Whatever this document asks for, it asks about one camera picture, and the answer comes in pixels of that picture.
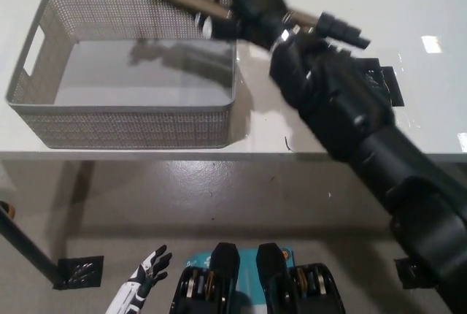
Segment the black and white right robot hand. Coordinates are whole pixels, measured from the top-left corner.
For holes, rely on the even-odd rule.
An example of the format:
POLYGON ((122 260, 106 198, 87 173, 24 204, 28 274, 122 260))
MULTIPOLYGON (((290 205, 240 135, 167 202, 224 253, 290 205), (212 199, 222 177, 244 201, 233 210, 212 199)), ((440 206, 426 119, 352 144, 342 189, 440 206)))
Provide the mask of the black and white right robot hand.
POLYGON ((208 17, 204 36, 223 40, 244 40, 273 51, 288 39, 290 24, 284 21, 288 8, 284 0, 231 0, 229 18, 208 17))

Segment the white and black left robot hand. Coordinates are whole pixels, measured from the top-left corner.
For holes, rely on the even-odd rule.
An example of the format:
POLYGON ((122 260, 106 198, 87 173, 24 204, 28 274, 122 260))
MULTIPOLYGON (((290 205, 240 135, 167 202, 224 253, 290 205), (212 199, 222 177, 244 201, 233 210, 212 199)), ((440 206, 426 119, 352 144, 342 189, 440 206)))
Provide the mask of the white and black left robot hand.
POLYGON ((166 268, 169 266, 171 257, 172 253, 167 253, 167 246, 162 245, 139 265, 136 276, 140 284, 138 296, 146 297, 157 282, 167 277, 166 268))

